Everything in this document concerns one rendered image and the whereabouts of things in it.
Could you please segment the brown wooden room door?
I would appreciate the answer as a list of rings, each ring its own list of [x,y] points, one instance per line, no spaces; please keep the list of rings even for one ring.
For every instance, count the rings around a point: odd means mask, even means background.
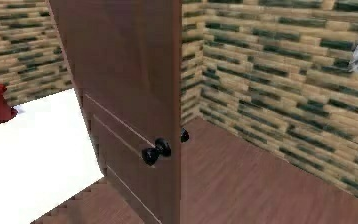
[[[101,171],[145,224],[180,224],[182,1],[47,3]]]

